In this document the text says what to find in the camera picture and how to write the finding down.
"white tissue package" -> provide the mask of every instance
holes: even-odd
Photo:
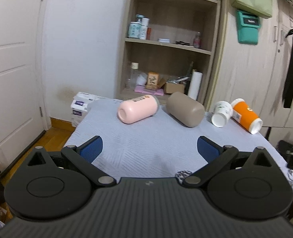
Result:
[[[72,109],[72,126],[77,127],[91,109],[91,103],[101,98],[97,95],[78,92],[70,106]]]

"triangular cutout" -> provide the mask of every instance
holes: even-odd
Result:
[[[254,161],[254,165],[256,166],[265,166],[265,167],[271,167],[271,163],[266,158],[264,153],[259,153],[256,160]]]
[[[28,163],[28,166],[36,166],[36,165],[44,165],[45,160],[42,156],[41,152],[36,152],[30,162]]]

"green tissue box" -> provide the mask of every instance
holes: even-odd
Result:
[[[241,10],[237,11],[237,31],[240,44],[258,44],[260,26],[260,19],[257,15]]]

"white paper cup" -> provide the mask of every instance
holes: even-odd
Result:
[[[147,83],[146,80],[147,80],[147,74],[144,72],[141,73],[137,78],[137,85],[145,86],[145,84]]]
[[[233,107],[226,101],[219,101],[214,107],[212,123],[217,127],[224,127],[233,116]]]

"white wall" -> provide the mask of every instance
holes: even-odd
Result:
[[[42,37],[50,117],[70,121],[78,91],[113,98],[126,0],[47,0]]]

